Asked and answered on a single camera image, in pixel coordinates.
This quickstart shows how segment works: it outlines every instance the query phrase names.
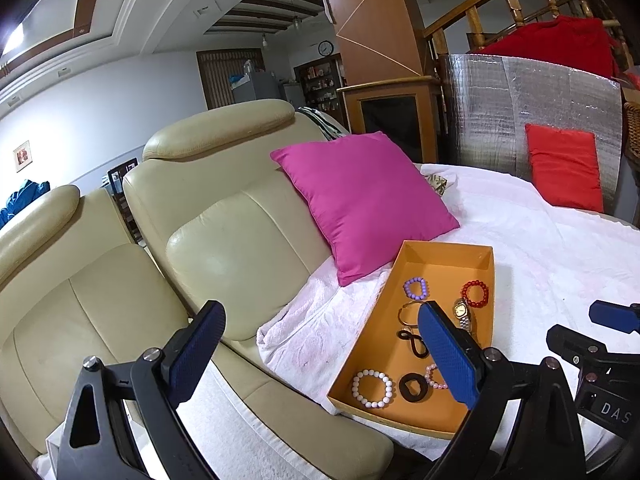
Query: beige leather sofa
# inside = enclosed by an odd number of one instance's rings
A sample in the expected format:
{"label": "beige leather sofa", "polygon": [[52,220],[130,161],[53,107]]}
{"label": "beige leather sofa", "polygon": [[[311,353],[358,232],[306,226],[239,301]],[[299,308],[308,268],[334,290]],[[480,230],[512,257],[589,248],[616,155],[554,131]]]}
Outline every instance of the beige leather sofa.
{"label": "beige leather sofa", "polygon": [[197,311],[225,306],[225,345],[213,361],[246,405],[331,478],[373,479],[393,454],[381,433],[272,378],[258,355],[260,325],[329,256],[305,202],[271,161],[275,148],[324,140],[284,101],[193,116],[155,134],[124,178],[131,211],[160,269]]}
{"label": "beige leather sofa", "polygon": [[62,186],[17,214],[0,230],[0,417],[25,457],[46,452],[85,356],[135,360],[186,323],[105,190]]}

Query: light bulb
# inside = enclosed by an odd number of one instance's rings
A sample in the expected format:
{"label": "light bulb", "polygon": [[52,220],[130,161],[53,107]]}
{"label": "light bulb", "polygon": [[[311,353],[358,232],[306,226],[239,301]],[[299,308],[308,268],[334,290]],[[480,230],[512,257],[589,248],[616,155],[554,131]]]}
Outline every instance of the light bulb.
{"label": "light bulb", "polygon": [[4,54],[6,54],[7,52],[10,52],[14,48],[17,48],[22,43],[23,39],[24,39],[24,31],[22,30],[22,24],[20,24],[9,36],[9,39],[7,40],[6,45],[4,46],[4,50],[2,51],[2,55],[4,56]]}

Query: framed picture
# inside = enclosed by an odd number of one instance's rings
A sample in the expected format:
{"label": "framed picture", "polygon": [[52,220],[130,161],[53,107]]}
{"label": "framed picture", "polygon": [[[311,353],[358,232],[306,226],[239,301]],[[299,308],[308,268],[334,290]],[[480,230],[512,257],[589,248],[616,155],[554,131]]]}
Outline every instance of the framed picture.
{"label": "framed picture", "polygon": [[29,141],[21,144],[14,150],[15,172],[22,170],[33,162]]}

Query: wicker chair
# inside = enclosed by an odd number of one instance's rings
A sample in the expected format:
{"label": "wicker chair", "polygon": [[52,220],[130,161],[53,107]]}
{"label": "wicker chair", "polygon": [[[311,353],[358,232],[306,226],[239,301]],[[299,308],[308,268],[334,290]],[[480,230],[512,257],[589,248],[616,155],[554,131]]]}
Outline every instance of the wicker chair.
{"label": "wicker chair", "polygon": [[[626,160],[628,160],[629,166],[633,170],[636,186],[640,189],[640,105],[626,102],[624,115],[628,131],[625,147]],[[636,209],[634,225],[636,227],[640,226],[640,203]]]}

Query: metal bolt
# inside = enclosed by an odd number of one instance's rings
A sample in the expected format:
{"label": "metal bolt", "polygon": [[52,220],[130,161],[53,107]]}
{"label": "metal bolt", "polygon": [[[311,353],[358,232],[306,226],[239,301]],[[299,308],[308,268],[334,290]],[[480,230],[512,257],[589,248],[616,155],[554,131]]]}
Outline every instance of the metal bolt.
{"label": "metal bolt", "polygon": [[552,370],[558,370],[560,367],[560,363],[555,357],[545,357],[545,365]]}
{"label": "metal bolt", "polygon": [[145,361],[155,361],[160,357],[160,349],[159,348],[148,348],[142,354],[142,358]]}
{"label": "metal bolt", "polygon": [[100,362],[100,359],[98,359],[95,355],[85,357],[84,361],[82,361],[82,368],[92,372],[98,367],[99,362]]}
{"label": "metal bolt", "polygon": [[489,346],[489,348],[484,349],[484,357],[486,357],[491,362],[496,362],[502,359],[502,354],[497,348]]}

